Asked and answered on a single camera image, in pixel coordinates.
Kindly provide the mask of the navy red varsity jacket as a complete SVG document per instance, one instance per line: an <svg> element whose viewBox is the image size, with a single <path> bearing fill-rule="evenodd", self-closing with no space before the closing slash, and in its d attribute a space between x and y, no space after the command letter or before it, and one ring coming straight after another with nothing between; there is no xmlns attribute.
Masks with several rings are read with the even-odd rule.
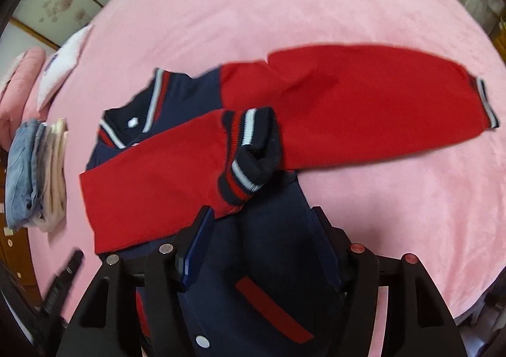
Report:
<svg viewBox="0 0 506 357"><path fill-rule="evenodd" d="M200 356L324 356L340 309L297 174L459 144L499 127L484 81L451 60L317 45L192 78L158 69L106 110L80 177L100 256L146 256L203 206L212 240L179 294Z"/></svg>

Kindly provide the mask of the folded cream clothes stack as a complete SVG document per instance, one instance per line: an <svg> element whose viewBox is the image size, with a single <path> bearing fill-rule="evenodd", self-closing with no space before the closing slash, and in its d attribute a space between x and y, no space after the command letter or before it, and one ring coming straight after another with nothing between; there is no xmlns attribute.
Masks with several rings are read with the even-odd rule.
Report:
<svg viewBox="0 0 506 357"><path fill-rule="evenodd" d="M66 216L67 191L64 176L67 121L59 119L46 129L40 156L40 213L34 218L37 229L52 232Z"/></svg>

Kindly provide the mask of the brown wooden headboard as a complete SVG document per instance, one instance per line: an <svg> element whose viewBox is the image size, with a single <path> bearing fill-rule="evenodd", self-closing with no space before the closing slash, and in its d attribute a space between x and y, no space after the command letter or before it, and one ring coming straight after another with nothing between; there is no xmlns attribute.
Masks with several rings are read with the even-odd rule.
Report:
<svg viewBox="0 0 506 357"><path fill-rule="evenodd" d="M42 298L34 273L28 232L12 231L6 222L5 180L8 153L1 150L1 262L10 271L13 279L21 285L25 296L34 306L40 306Z"/></svg>

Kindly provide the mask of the pink plush bed blanket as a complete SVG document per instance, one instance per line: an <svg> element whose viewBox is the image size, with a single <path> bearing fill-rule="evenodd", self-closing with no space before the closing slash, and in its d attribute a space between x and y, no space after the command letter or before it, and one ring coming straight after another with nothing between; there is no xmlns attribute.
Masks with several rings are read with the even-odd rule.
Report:
<svg viewBox="0 0 506 357"><path fill-rule="evenodd" d="M67 219L31 230L40 288L74 248L85 261L64 309L70 317L99 268L79 184L100 115L127 103L161 67L191 76L233 60L318 42L414 47L463 64L505 115L505 65L458 0L111 0L94 18L80 62L50 120L69 125ZM301 173L308 202L374 253L416 254L459 316L505 266L505 131L422 156Z"/></svg>

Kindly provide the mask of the folded blue denim jeans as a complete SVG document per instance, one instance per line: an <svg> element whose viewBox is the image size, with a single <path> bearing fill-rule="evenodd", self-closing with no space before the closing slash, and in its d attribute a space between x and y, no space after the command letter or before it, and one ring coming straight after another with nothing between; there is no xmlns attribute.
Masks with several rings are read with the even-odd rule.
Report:
<svg viewBox="0 0 506 357"><path fill-rule="evenodd" d="M40 210L40 144L46 124L31 119L23 122L15 132L9 149L5 180L5 218L7 226L17 231Z"/></svg>

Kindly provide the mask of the small white pink pillow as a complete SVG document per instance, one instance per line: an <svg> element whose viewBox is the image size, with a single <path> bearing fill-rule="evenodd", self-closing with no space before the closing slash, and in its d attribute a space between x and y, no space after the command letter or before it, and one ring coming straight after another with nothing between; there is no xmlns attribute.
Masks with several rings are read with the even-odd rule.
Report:
<svg viewBox="0 0 506 357"><path fill-rule="evenodd" d="M76 68L82 50L88 37L93 30L92 23L76 31L65 43L52 55L41 73L39 90L37 95L37 110L43 109L62 87L68 76Z"/></svg>

